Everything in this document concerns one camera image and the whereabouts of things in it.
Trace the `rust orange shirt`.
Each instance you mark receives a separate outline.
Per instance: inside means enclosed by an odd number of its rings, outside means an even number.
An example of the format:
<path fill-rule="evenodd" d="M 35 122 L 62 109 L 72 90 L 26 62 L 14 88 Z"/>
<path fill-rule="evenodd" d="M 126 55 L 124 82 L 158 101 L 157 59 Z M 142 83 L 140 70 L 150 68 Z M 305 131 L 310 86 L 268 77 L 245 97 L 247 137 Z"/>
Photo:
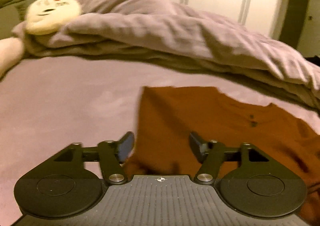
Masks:
<path fill-rule="evenodd" d="M 228 147 L 254 144 L 295 172 L 308 187 L 300 216 L 319 225 L 319 135 L 275 104 L 238 102 L 214 87 L 144 88 L 125 173 L 194 176 L 200 164 L 189 147 L 192 131 Z"/>

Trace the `lilac rumpled duvet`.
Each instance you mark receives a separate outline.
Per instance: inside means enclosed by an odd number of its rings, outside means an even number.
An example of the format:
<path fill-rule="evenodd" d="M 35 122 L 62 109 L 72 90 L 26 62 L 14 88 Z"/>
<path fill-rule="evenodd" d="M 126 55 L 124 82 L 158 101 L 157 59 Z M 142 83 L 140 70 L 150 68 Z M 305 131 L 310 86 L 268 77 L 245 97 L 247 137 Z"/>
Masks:
<path fill-rule="evenodd" d="M 221 15 L 170 0 L 77 0 L 82 14 L 51 35 L 13 28 L 28 54 L 109 55 L 186 72 L 228 72 L 319 108 L 319 67 L 292 47 Z"/>

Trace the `dark door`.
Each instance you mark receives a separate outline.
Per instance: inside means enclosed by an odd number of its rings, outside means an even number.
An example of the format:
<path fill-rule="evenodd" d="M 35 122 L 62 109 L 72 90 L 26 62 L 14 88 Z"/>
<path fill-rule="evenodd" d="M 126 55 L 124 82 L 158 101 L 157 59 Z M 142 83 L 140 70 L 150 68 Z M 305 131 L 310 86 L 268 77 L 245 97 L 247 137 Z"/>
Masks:
<path fill-rule="evenodd" d="M 309 0 L 288 0 L 279 40 L 297 49 Z"/>

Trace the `cream plush toy face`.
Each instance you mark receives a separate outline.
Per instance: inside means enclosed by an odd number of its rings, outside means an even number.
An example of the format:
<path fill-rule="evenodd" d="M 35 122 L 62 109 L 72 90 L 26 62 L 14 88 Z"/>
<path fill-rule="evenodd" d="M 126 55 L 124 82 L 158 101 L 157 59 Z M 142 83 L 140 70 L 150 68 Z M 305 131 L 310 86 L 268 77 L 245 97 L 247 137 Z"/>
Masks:
<path fill-rule="evenodd" d="M 36 0 L 25 13 L 25 29 L 31 35 L 48 35 L 80 16 L 76 0 Z"/>

